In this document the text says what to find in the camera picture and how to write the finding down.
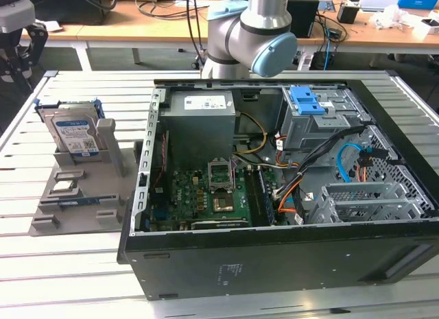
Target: aluminum extrusion table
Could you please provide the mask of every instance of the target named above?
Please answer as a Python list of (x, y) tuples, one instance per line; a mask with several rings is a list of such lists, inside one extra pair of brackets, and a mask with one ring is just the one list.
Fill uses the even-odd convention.
[[(362, 80), (439, 172), (439, 118), (401, 78), (384, 71), (287, 72), (279, 77)], [(117, 121), (120, 146), (132, 147), (143, 138), (154, 78), (198, 75), (47, 73), (0, 139), (0, 318), (320, 318), (329, 313), (332, 318), (424, 318), (439, 313), (439, 257), (394, 285), (149, 303), (131, 267), (116, 263), (119, 233), (28, 236), (56, 148), (34, 113), (34, 98), (98, 97), (106, 116)]]

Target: black speaker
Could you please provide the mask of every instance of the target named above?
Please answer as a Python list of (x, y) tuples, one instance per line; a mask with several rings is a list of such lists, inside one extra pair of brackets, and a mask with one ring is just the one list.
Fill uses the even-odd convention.
[(287, 10), (291, 14), (291, 32), (296, 38), (309, 38), (318, 10), (318, 0), (288, 0)]
[[(110, 5), (110, 0), (96, 0)], [(35, 5), (36, 18), (41, 21), (99, 25), (104, 22), (107, 11), (95, 7), (85, 0), (44, 0)]]

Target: green motherboard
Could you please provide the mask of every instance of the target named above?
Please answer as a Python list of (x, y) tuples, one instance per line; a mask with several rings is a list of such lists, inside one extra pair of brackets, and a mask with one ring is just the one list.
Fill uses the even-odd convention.
[[(252, 226), (251, 202), (244, 174), (248, 171), (237, 168), (232, 174), (233, 188), (212, 190), (209, 187), (207, 169), (195, 171), (174, 171), (169, 181), (170, 206), (156, 205), (152, 223), (160, 231), (179, 228), (191, 229), (189, 222), (205, 221), (244, 221)], [(277, 187), (275, 173), (271, 169), (263, 172), (266, 188), (271, 191)], [(230, 180), (228, 171), (217, 170), (212, 175), (214, 182)]]

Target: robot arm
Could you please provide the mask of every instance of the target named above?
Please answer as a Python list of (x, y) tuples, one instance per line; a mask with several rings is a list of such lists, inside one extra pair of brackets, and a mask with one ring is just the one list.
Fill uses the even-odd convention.
[[(31, 42), (25, 51), (19, 51), (21, 34), (27, 30)], [(34, 5), (30, 0), (0, 0), (0, 77), (16, 82), (26, 94), (32, 92), (27, 81), (43, 52), (47, 41), (44, 25), (35, 23)]]
[(203, 78), (268, 78), (291, 65), (297, 50), (288, 0), (223, 1), (209, 8), (208, 59)]

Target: open computer tower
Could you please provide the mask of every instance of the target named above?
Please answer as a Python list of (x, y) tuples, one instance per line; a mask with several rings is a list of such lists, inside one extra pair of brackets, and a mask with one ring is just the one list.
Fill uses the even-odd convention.
[(438, 175), (360, 81), (156, 80), (148, 115), (120, 247), (148, 300), (394, 283), (438, 254)]

